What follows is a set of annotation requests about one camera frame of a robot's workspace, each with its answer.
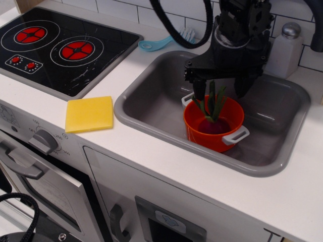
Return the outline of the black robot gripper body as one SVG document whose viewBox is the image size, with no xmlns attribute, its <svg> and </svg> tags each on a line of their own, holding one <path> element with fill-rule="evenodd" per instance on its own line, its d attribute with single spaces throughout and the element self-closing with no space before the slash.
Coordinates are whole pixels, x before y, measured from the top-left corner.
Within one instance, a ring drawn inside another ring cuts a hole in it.
<svg viewBox="0 0 323 242">
<path fill-rule="evenodd" d="M 263 73 L 270 46 L 267 37 L 255 37 L 239 48 L 224 47 L 213 40 L 205 53 L 185 62 L 185 80 L 256 79 Z"/>
</svg>

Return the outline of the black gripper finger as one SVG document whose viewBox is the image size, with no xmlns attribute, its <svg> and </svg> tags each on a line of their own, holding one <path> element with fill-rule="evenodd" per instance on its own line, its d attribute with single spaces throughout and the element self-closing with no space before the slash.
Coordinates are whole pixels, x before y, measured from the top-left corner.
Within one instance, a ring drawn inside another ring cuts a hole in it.
<svg viewBox="0 0 323 242">
<path fill-rule="evenodd" d="M 255 80 L 259 77 L 257 74 L 241 73 L 235 78 L 234 89 L 238 98 L 244 97 L 250 88 L 253 86 Z"/>
<path fill-rule="evenodd" d="M 206 79 L 194 78 L 193 91 L 194 91 L 194 96 L 197 100 L 202 101 L 204 99 L 205 90 L 206 90 Z"/>
</svg>

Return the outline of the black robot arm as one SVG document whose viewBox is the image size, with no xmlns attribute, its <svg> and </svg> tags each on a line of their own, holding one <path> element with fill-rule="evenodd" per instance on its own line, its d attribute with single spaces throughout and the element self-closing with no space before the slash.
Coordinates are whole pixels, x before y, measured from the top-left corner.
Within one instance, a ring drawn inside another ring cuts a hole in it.
<svg viewBox="0 0 323 242">
<path fill-rule="evenodd" d="M 197 100 L 205 96 L 206 82 L 234 78 L 237 97 L 243 97 L 263 74 L 271 43 L 269 1 L 220 1 L 208 50 L 185 63 L 185 80 Z"/>
</svg>

